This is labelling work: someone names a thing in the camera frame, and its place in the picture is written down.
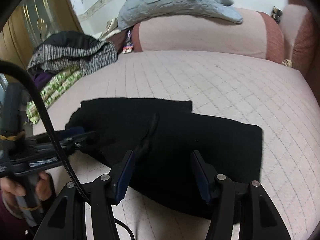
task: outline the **pillow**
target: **pillow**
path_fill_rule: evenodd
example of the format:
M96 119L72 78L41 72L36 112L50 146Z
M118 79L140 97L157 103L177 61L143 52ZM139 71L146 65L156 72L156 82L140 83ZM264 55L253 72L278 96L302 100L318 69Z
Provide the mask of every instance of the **pillow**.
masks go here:
M284 57L305 76L314 59L319 28L305 6L289 4L281 16L279 27L284 35Z
M197 50L284 60L284 40L279 26L267 14L237 8L238 25L226 20L191 15L154 17L134 26L134 51Z
M164 14L194 14L219 17L241 23L241 15L230 5L233 0L126 0L118 17L118 28L124 30L148 17Z

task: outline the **rubber band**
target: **rubber band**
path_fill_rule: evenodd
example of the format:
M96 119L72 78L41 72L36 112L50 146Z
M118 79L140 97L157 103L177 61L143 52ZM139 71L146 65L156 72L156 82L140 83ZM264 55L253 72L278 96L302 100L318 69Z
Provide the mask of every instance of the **rubber band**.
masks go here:
M20 139L22 136L24 136L24 135L25 135L25 131L21 131L21 132L18 133L17 135L13 135L13 136L9 136L9 137L0 135L0 140L17 141L17 140L19 140L19 139Z
M20 209L22 210L26 210L26 211L35 211L39 208L41 208L41 204L37 205L36 207L33 207L33 208L26 208L26 207L22 207L22 206L19 206Z

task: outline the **maroon sleeve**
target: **maroon sleeve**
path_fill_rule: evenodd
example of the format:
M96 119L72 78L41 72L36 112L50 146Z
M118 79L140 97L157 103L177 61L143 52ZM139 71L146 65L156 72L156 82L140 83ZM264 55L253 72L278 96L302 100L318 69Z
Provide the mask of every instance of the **maroon sleeve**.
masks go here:
M25 240L28 225L24 219L16 218L4 206L0 190L0 238L10 240Z

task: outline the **black fabric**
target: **black fabric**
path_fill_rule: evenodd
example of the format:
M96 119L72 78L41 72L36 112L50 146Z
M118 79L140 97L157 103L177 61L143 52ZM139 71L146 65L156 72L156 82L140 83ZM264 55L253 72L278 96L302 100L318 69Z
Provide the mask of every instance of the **black fabric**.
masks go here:
M199 150L207 163L233 181L259 180L262 130L191 110L190 101L100 98L82 102L66 129L82 126L97 131L99 150L87 153L110 167L122 160L126 150L136 149L139 160L131 187L164 206L210 219L215 205L201 199L191 171L191 152ZM147 149L142 160L141 149ZM239 205L236 210L238 222Z
M122 161L127 150L134 150L147 133L149 119L155 112L191 113L191 101L169 101L156 98L97 98L81 102L65 129L80 126L97 131L99 150L90 153L101 163L112 167Z
M60 47L72 47L76 49L90 49L96 46L100 41L92 36L85 35L76 31L62 31L51 35L44 42L42 42L33 51L35 53L39 47L44 44L50 44Z

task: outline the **bed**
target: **bed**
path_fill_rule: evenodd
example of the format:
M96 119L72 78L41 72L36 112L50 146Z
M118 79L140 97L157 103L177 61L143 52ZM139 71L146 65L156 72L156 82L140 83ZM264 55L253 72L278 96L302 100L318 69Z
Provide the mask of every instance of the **bed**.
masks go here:
M195 113L263 129L263 187L292 239L307 240L320 218L320 108L298 70L275 62L218 52L149 51L120 55L116 63L81 78L48 110L64 129L80 102L99 97L192 100ZM40 121L34 134L44 132ZM109 168L76 153L71 164L82 183ZM62 167L50 171L56 189L70 180ZM209 221L163 207L128 188L113 206L137 239L204 239ZM88 239L93 239L86 208ZM121 239L129 235L118 228ZM239 232L234 226L233 238Z

